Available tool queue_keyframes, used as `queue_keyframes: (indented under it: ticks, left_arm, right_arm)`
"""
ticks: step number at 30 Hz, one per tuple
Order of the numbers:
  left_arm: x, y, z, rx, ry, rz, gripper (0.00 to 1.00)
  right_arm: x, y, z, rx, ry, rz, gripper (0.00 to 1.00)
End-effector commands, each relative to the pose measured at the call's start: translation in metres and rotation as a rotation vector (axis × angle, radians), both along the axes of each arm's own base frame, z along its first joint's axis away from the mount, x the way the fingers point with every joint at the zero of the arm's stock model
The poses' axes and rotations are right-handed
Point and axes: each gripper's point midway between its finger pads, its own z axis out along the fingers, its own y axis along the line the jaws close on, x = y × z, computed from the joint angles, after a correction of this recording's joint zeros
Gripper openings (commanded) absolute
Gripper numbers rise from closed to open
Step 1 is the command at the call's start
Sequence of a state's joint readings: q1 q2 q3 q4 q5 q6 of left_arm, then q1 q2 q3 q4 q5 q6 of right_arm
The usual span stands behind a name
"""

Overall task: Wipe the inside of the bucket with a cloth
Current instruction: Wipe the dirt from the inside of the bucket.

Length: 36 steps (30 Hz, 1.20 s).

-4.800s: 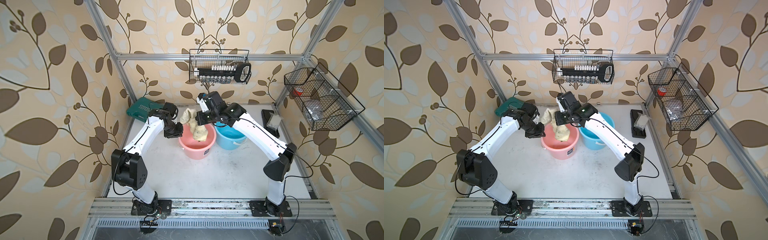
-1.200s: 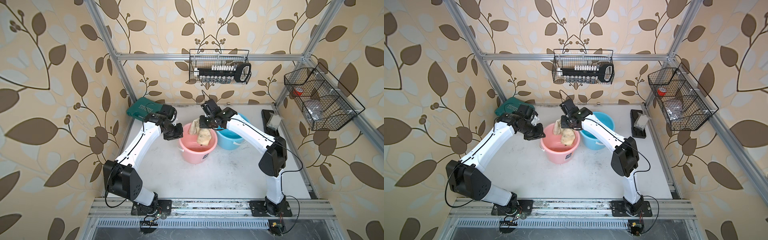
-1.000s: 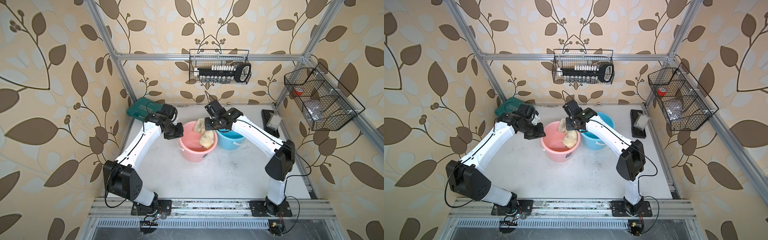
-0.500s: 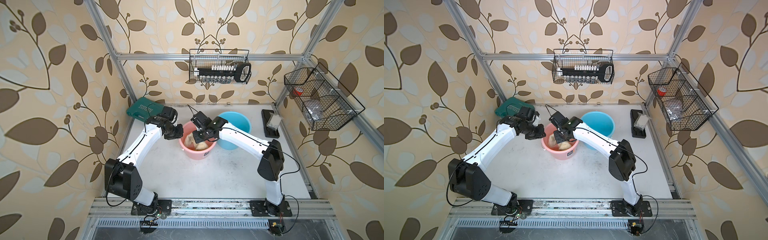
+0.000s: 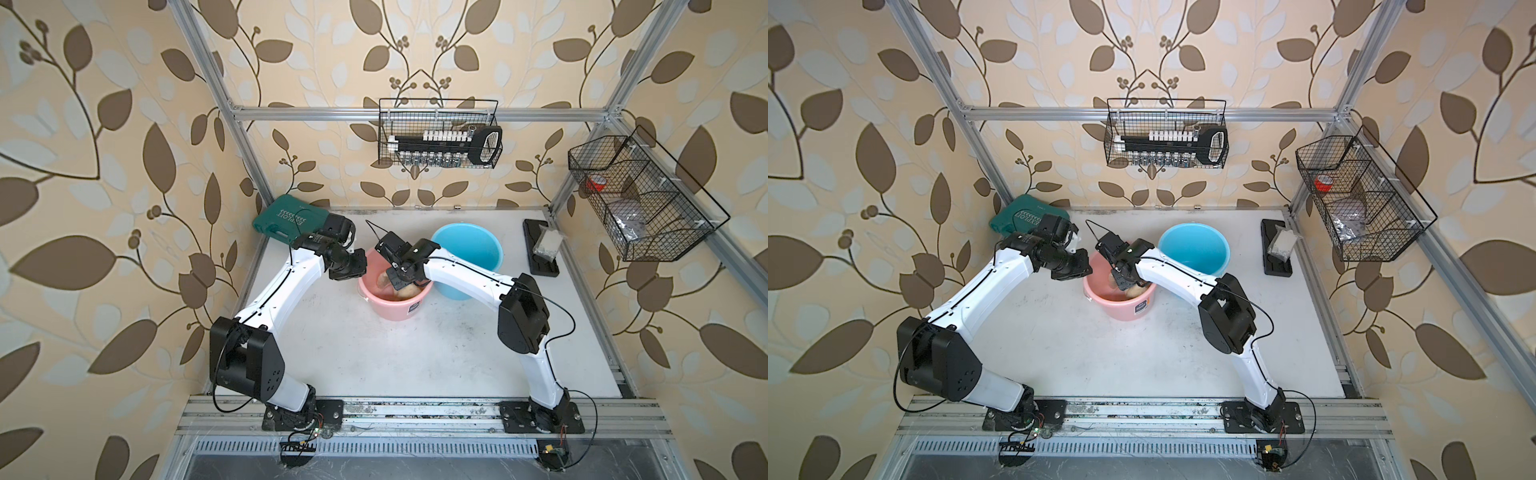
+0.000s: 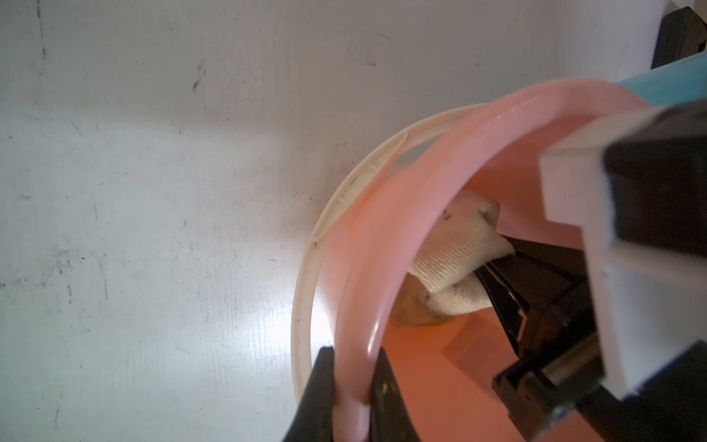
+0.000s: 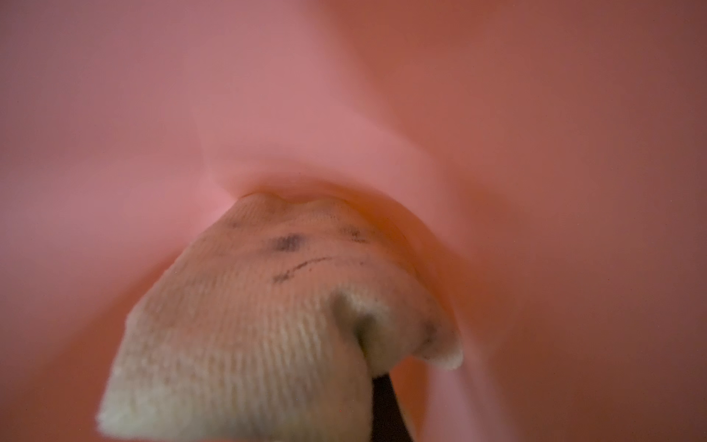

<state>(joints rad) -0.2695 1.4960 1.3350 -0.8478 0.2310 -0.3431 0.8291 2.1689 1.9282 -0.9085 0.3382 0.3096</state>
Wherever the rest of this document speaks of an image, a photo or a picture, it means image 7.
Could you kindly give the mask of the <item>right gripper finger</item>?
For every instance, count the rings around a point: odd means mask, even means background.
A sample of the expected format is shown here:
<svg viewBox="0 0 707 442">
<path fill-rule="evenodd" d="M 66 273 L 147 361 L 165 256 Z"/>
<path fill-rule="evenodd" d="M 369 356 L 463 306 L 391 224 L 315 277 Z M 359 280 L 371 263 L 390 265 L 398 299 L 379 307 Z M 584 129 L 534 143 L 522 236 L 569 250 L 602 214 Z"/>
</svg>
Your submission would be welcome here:
<svg viewBox="0 0 707 442">
<path fill-rule="evenodd" d="M 372 442 L 413 442 L 390 375 L 373 380 Z"/>
</svg>

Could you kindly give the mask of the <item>yellow cloth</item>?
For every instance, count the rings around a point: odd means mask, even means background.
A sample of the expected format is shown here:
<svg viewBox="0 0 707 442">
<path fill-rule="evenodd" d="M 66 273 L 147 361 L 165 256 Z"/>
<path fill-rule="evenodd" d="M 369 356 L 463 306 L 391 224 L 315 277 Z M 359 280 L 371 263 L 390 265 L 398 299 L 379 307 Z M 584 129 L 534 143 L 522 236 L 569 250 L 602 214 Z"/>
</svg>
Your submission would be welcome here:
<svg viewBox="0 0 707 442">
<path fill-rule="evenodd" d="M 463 360 L 401 236 L 336 199 L 238 200 L 128 314 L 110 438 L 366 441 L 375 379 Z"/>
</svg>

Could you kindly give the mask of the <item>pink plastic bucket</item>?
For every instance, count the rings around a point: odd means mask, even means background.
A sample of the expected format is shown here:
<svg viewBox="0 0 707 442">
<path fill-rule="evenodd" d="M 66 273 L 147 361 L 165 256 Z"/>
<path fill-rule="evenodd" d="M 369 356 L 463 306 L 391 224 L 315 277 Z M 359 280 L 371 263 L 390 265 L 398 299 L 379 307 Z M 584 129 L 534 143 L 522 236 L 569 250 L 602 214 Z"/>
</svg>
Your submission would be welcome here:
<svg viewBox="0 0 707 442">
<path fill-rule="evenodd" d="M 440 240 L 416 439 L 705 440 L 703 1 L 3 2 L 1 438 L 99 440 L 127 311 L 266 177 Z"/>
</svg>

